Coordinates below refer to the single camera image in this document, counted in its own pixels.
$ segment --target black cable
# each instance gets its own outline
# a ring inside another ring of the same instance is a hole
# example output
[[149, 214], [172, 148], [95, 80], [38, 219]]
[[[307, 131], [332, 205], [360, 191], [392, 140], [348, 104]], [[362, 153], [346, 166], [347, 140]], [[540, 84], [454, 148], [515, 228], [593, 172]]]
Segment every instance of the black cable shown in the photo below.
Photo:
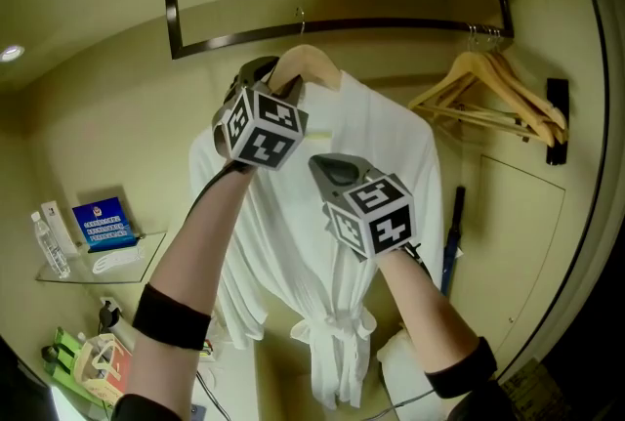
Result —
[[425, 394], [421, 394], [413, 399], [409, 399], [409, 400], [404, 400], [401, 401], [400, 403], [396, 403], [395, 405], [391, 405], [388, 409], [384, 409], [382, 412], [376, 414], [373, 417], [368, 417], [366, 419], [363, 419], [362, 421], [375, 421], [376, 419], [382, 419], [384, 416], [386, 416], [389, 412], [391, 412], [392, 410], [396, 410], [399, 407], [404, 407], [405, 405], [408, 405], [409, 403], [413, 403], [414, 401], [420, 400], [423, 397], [428, 396], [429, 394], [433, 393], [434, 390], [429, 390], [428, 392], [426, 392]]
[[206, 392], [206, 395], [208, 396], [208, 398], [211, 400], [211, 402], [213, 403], [213, 405], [215, 405], [215, 407], [217, 408], [217, 410], [219, 410], [222, 413], [222, 416], [224, 416], [226, 418], [227, 421], [232, 421], [230, 419], [230, 416], [228, 416], [228, 413], [226, 412], [226, 410], [222, 407], [222, 405], [217, 401], [217, 398], [215, 397], [215, 395], [213, 395], [213, 392], [211, 392], [208, 387], [206, 386], [206, 383], [204, 383], [204, 378], [202, 377], [202, 375], [199, 373], [199, 371], [195, 372], [195, 377], [197, 378], [197, 380], [199, 381], [200, 386], [202, 387], [202, 389], [204, 390], [204, 392]]
[[208, 191], [208, 189], [210, 189], [213, 185], [215, 185], [217, 182], [219, 182], [226, 174], [231, 173], [232, 171], [237, 171], [241, 174], [245, 174], [247, 172], [249, 172], [252, 169], [253, 166], [251, 166], [250, 164], [246, 164], [245, 162], [240, 162], [238, 160], [233, 160], [231, 162], [229, 162], [228, 164], [226, 164], [224, 166], [224, 168], [217, 173], [213, 179], [208, 182], [204, 188], [202, 189], [202, 191], [197, 195], [197, 197], [195, 198], [193, 205], [191, 206], [191, 208], [188, 210], [187, 213], [187, 218], [189, 217], [189, 215], [191, 214], [191, 211], [195, 208], [195, 206], [197, 205], [197, 203], [199, 202], [199, 200], [204, 196], [204, 193], [206, 193]]
[[106, 410], [106, 404], [104, 403], [104, 400], [102, 400], [102, 409], [104, 409], [104, 414], [106, 414], [106, 419], [110, 421], [110, 416], [108, 415], [108, 411]]

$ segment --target white bathrobe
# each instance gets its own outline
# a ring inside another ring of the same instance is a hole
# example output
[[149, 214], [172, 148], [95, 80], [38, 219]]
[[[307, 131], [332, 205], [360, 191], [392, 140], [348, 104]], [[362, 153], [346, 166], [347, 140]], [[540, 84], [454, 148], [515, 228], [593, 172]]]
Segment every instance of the white bathrobe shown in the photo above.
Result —
[[[442, 271], [440, 172], [432, 130], [403, 106], [343, 72], [332, 92], [306, 83], [299, 107], [308, 131], [279, 172], [258, 170], [245, 197], [222, 271], [218, 297], [237, 348], [263, 339], [267, 313], [259, 284], [302, 316], [291, 337], [311, 347], [312, 393], [329, 408], [360, 405], [376, 326], [362, 305], [376, 271], [324, 230], [321, 198], [308, 167], [312, 155], [341, 152], [396, 173], [414, 197], [418, 252], [435, 283]], [[330, 135], [319, 138], [318, 135]], [[196, 197], [222, 168], [210, 128], [193, 142], [190, 181]]]

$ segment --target ceiling light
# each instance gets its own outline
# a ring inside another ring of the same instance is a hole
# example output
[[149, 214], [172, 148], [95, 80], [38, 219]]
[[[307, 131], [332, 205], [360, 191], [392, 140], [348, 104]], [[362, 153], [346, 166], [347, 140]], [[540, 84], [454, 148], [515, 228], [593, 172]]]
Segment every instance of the ceiling light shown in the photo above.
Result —
[[12, 62], [18, 59], [23, 54], [22, 46], [9, 46], [6, 50], [0, 54], [0, 62]]

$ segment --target black sleeve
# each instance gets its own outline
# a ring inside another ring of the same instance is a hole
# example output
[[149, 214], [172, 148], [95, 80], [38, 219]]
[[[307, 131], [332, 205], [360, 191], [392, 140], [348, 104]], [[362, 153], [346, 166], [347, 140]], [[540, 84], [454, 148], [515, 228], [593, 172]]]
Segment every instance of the black sleeve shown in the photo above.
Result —
[[111, 421], [137, 421], [149, 419], [154, 421], [182, 421], [167, 407], [140, 395], [124, 395], [113, 410]]
[[470, 392], [449, 414], [448, 421], [515, 421], [512, 403], [496, 381]]

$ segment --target blue card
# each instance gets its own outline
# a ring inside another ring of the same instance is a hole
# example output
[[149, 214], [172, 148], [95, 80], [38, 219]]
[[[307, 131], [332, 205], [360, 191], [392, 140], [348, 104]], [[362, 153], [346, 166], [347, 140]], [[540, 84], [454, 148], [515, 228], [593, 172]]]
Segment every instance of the blue card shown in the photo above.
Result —
[[105, 251], [137, 243], [117, 197], [74, 207], [73, 212], [92, 250]]

